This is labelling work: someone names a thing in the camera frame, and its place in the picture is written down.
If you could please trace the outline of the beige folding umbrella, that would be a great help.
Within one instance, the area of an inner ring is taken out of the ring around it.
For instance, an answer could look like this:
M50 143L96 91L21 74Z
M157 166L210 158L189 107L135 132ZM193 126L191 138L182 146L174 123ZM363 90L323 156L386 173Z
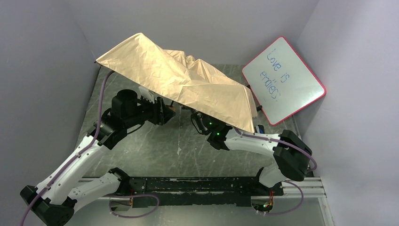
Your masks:
M162 49L137 33L96 60L156 94L254 133L257 116L249 88L202 59Z

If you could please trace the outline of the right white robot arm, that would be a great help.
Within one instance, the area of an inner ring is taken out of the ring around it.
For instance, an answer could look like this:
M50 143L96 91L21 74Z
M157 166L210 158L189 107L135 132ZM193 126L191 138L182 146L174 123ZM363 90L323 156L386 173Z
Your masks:
M254 133L245 132L197 110L191 111L191 121L216 150L242 150L270 158L272 164L258 176L263 186L273 187L286 179L304 181L312 151L294 132L285 129L280 134L265 134L261 125Z

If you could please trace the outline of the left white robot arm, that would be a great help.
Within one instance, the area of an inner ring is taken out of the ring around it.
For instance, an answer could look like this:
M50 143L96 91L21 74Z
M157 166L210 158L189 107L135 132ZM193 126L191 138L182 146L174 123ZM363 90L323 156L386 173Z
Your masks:
M145 122L163 125L175 111L161 97L124 89L112 98L111 107L101 113L80 145L48 178L36 186L26 186L20 195L29 211L47 226L65 225L79 209L104 195L125 195L132 192L130 176L113 168L102 177L83 186L78 181L107 151L138 130Z

